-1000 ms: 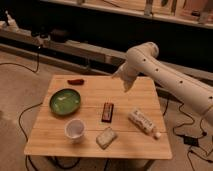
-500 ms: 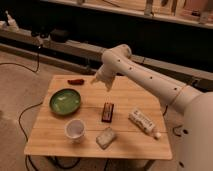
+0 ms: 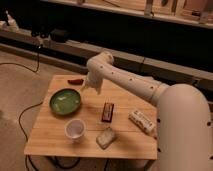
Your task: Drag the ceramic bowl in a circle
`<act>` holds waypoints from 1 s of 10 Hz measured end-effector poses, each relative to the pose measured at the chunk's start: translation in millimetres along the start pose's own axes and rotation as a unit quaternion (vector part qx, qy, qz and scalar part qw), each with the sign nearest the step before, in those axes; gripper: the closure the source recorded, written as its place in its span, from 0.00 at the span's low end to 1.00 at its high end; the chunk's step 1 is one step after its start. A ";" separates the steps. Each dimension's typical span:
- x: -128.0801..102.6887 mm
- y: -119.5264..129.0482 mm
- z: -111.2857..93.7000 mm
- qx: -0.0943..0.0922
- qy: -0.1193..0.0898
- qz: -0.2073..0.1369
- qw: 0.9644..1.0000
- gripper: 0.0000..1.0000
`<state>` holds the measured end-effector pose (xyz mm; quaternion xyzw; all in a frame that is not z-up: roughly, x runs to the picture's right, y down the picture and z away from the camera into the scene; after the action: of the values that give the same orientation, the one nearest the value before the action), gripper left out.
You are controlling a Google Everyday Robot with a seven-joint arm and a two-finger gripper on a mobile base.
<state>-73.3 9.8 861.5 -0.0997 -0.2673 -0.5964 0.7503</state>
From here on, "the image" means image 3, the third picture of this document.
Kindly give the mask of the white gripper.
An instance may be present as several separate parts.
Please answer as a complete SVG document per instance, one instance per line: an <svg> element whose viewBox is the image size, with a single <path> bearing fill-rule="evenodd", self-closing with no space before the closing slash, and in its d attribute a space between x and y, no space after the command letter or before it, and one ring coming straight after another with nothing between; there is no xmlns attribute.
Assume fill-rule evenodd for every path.
<svg viewBox="0 0 213 171"><path fill-rule="evenodd" d="M102 79L92 73L88 73L83 82L81 90L84 91L88 88L93 88L98 94L101 93Z"/></svg>

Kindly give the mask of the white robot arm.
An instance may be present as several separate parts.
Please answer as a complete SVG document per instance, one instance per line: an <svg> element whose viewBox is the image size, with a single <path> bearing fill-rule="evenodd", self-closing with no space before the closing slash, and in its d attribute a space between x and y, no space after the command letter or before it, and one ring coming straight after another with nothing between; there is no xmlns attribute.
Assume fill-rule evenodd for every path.
<svg viewBox="0 0 213 171"><path fill-rule="evenodd" d="M213 171L213 123L202 92L118 69L113 62L109 52L90 58L84 85L100 91L107 79L156 107L158 171Z"/></svg>

